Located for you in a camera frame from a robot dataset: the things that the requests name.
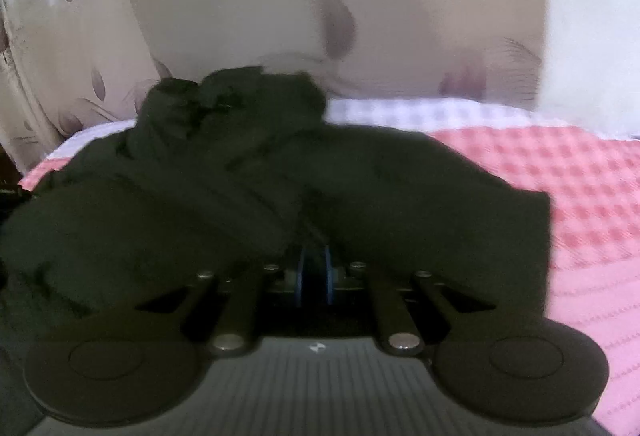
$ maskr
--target ribbed gray surface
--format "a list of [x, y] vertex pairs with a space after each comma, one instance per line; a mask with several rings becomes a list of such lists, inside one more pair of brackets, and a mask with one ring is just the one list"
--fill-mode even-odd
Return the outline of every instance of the ribbed gray surface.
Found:
[[527, 429], [475, 416], [446, 398], [420, 362], [370, 339], [265, 339], [211, 366], [198, 390], [143, 424], [89, 430], [47, 419], [31, 436], [607, 436], [591, 419]]

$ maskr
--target logo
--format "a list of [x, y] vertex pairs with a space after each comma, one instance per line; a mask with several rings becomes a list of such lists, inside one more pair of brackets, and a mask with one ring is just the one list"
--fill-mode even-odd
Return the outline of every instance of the logo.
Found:
[[322, 353], [326, 349], [326, 345], [324, 345], [322, 342], [314, 342], [309, 345], [309, 349], [317, 355], [318, 353]]

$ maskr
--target dark green fabric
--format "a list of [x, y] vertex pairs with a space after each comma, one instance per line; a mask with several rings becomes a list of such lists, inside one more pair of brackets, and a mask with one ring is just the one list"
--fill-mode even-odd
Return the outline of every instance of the dark green fabric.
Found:
[[[327, 125], [324, 106], [304, 74], [246, 67], [200, 85], [164, 80], [133, 129], [47, 175], [0, 232], [7, 366], [19, 368], [25, 345], [4, 341], [40, 333], [28, 319], [43, 305], [60, 310], [47, 315], [52, 326], [201, 267], [278, 257], [301, 223], [348, 258], [403, 274], [430, 269], [542, 313], [546, 194], [515, 190], [420, 133]], [[18, 282], [38, 307], [16, 316]]]

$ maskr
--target bed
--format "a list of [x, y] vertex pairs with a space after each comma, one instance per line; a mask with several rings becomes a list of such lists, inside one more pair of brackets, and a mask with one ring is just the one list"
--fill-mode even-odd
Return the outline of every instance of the bed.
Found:
[[[516, 187], [548, 192], [546, 314], [588, 334], [609, 358], [609, 383], [594, 418], [616, 436], [640, 434], [640, 142], [463, 99], [337, 99], [326, 120], [421, 131]], [[32, 189], [92, 139], [134, 124], [76, 133], [22, 186]]]

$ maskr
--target silver bolt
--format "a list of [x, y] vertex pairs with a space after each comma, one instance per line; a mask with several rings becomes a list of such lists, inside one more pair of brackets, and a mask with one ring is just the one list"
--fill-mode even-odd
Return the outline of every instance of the silver bolt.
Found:
[[222, 352], [235, 351], [244, 347], [244, 338], [235, 333], [225, 333], [213, 339], [212, 345]]
[[412, 350], [420, 345], [420, 337], [412, 333], [394, 333], [388, 342], [396, 350]]
[[200, 270], [198, 272], [198, 279], [211, 279], [213, 277], [212, 270]]

